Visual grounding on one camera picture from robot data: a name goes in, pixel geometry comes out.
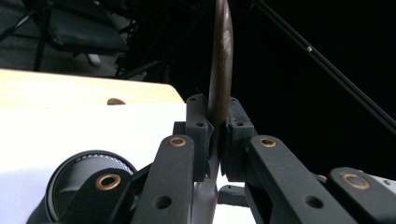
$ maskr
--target screw hole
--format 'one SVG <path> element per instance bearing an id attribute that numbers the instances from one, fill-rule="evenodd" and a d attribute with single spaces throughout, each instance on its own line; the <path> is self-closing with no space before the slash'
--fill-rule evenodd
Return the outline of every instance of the screw hole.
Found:
<path id="1" fill-rule="evenodd" d="M 364 179 L 362 176 L 355 174 L 343 174 L 341 178 L 352 188 L 362 189 L 362 190 L 370 188 L 369 182 L 366 179 Z"/>
<path id="2" fill-rule="evenodd" d="M 323 207 L 322 200 L 315 196 L 312 196 L 312 195 L 306 196 L 305 202 L 306 202 L 306 204 L 308 204 L 309 206 L 311 206 L 313 208 L 322 208 Z"/>
<path id="3" fill-rule="evenodd" d="M 95 187 L 99 190 L 114 189 L 121 182 L 121 177 L 115 174 L 101 175 L 96 179 Z"/>
<path id="4" fill-rule="evenodd" d="M 155 207 L 163 210 L 172 204 L 172 199 L 168 196 L 161 196 L 155 201 Z"/>
<path id="5" fill-rule="evenodd" d="M 384 180 L 384 183 L 385 183 L 386 185 L 390 186 L 390 181 Z"/>
<path id="6" fill-rule="evenodd" d="M 171 140 L 169 140 L 169 144 L 172 147 L 182 147 L 186 145 L 186 139 L 180 137 L 174 137 Z"/>
<path id="7" fill-rule="evenodd" d="M 274 141 L 273 139 L 270 139 L 270 138 L 263 138 L 260 142 L 265 147 L 274 147 L 274 146 L 276 146 L 276 141 Z"/>

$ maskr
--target black chair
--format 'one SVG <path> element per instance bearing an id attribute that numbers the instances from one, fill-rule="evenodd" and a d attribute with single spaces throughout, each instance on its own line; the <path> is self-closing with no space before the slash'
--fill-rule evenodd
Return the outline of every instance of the black chair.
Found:
<path id="1" fill-rule="evenodd" d="M 28 12 L 0 34 L 0 42 L 33 19 L 40 28 L 34 71 L 39 71 L 46 43 L 74 54 L 120 56 L 125 39 L 105 10 L 92 0 L 22 0 Z"/>

